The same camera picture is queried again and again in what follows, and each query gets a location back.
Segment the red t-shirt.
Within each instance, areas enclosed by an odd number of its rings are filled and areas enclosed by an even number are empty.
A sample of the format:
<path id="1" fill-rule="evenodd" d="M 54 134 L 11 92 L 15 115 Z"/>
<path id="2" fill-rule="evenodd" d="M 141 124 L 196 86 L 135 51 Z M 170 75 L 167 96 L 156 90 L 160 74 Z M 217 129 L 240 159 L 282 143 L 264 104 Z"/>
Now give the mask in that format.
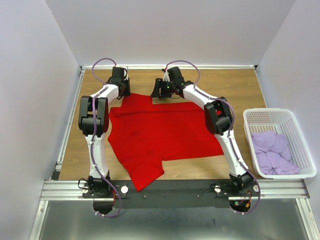
<path id="1" fill-rule="evenodd" d="M 163 161 L 223 155 L 204 111 L 192 102 L 154 104 L 133 93 L 110 109 L 109 118 L 108 141 L 138 192 L 165 173 Z"/>

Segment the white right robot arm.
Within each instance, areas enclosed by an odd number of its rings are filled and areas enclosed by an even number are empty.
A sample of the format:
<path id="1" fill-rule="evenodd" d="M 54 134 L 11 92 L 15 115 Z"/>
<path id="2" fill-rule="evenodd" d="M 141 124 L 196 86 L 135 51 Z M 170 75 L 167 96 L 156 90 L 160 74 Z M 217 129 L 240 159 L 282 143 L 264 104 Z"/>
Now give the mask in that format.
<path id="1" fill-rule="evenodd" d="M 243 195 L 255 180 L 235 139 L 235 112 L 232 106 L 224 97 L 212 96 L 193 82 L 183 79 L 165 81 L 157 78 L 150 96 L 161 99 L 170 98 L 172 94 L 190 100 L 203 109 L 206 128 L 217 138 L 228 163 L 230 191 L 236 196 Z"/>

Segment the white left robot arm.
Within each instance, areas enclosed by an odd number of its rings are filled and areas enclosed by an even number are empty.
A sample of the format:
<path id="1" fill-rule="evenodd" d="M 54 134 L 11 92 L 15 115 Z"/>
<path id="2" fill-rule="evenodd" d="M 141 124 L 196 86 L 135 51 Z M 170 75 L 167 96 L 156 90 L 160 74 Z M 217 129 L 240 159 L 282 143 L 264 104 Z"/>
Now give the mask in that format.
<path id="1" fill-rule="evenodd" d="M 90 172 L 87 190 L 99 197 L 107 197 L 114 189 L 110 182 L 110 171 L 105 160 L 105 136 L 109 129 L 109 104 L 114 99 L 131 95 L 130 81 L 107 81 L 92 95 L 80 98 L 78 127 L 88 146 Z"/>

